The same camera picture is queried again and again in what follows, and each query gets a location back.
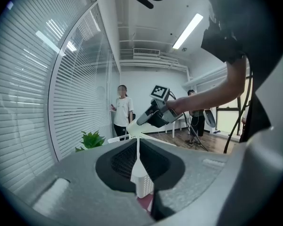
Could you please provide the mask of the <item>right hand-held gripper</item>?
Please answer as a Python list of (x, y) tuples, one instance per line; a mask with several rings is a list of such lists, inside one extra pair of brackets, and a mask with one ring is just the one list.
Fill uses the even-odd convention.
[(156, 85), (150, 94), (151, 106), (137, 119), (137, 125), (148, 123), (160, 128), (179, 119), (182, 114), (177, 114), (173, 109), (167, 107), (169, 96), (169, 88)]

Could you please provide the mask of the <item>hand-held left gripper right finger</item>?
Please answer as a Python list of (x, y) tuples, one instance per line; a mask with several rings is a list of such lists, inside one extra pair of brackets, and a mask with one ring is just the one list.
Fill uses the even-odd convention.
[(154, 184), (150, 215), (160, 221), (198, 199), (220, 174), (228, 155), (141, 139), (140, 160)]

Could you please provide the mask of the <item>person's black shirt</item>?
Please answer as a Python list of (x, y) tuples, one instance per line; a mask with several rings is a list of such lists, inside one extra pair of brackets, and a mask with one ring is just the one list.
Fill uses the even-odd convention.
[(213, 17), (202, 48), (225, 63), (246, 56), (256, 92), (283, 55), (283, 0), (209, 0)]

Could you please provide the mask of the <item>white plastic basket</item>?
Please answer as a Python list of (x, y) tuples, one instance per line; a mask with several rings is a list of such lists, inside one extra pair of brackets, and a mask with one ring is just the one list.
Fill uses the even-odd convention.
[(161, 143), (164, 143), (166, 145), (173, 145), (171, 143), (159, 140), (157, 138), (151, 137), (149, 135), (140, 133), (137, 137), (135, 136), (131, 136), (131, 135), (123, 135), (120, 137), (113, 137), (108, 139), (108, 143), (114, 143), (114, 142), (118, 142), (120, 141), (120, 139), (124, 139), (126, 140), (126, 138), (132, 139), (132, 138), (136, 138), (137, 139), (137, 146), (136, 146), (136, 156), (137, 156), (137, 160), (135, 162), (135, 164), (133, 165), (133, 169), (132, 169), (132, 174), (131, 174), (131, 179), (130, 181), (133, 182), (136, 185), (136, 195), (138, 198), (144, 198), (145, 196), (149, 195), (149, 194), (153, 194), (154, 192), (154, 183), (152, 182), (151, 178), (149, 177), (145, 167), (143, 166), (141, 160), (140, 160), (140, 139), (151, 139), (154, 141), (158, 141)]

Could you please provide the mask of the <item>white ceiling air vent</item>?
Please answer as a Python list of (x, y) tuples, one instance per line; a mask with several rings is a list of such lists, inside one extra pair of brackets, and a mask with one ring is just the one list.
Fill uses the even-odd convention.
[(160, 50), (147, 48), (134, 48), (133, 57), (159, 57)]

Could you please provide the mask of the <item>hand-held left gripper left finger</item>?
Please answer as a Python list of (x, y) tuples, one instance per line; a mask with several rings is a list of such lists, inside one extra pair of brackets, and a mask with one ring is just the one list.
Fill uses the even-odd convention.
[(136, 140), (73, 153), (16, 192), (32, 225), (150, 226), (130, 181)]

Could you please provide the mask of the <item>long ceiling lamp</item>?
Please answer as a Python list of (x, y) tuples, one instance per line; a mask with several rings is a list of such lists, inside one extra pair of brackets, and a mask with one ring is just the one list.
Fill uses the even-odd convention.
[(173, 49), (179, 49), (182, 44), (186, 41), (186, 39), (190, 36), (196, 26), (202, 21), (203, 16), (197, 13), (193, 19), (189, 22), (185, 30), (181, 33), (179, 38), (176, 40), (174, 45), (172, 46)]

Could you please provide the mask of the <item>person's right forearm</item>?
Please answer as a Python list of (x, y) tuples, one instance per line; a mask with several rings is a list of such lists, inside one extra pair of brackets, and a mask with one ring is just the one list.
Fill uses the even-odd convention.
[(169, 109), (181, 114), (187, 111), (204, 110), (217, 107), (239, 97), (245, 89), (246, 56), (233, 64), (226, 63), (227, 76), (219, 85), (206, 91), (166, 102)]

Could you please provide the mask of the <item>white side table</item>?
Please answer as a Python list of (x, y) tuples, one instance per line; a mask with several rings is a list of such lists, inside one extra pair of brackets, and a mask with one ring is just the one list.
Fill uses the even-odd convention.
[(181, 116), (174, 122), (164, 126), (165, 133), (171, 133), (172, 138), (175, 137), (175, 132), (177, 130), (182, 131), (184, 128), (190, 127), (191, 117)]

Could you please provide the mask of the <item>green potted plant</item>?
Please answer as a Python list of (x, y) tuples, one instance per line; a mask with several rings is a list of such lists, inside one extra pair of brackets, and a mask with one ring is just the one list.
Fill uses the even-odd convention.
[(82, 131), (82, 141), (81, 144), (83, 147), (75, 147), (75, 152), (84, 151), (87, 149), (93, 149), (99, 146), (102, 146), (105, 142), (105, 137), (102, 137), (98, 131), (94, 133), (86, 133)]

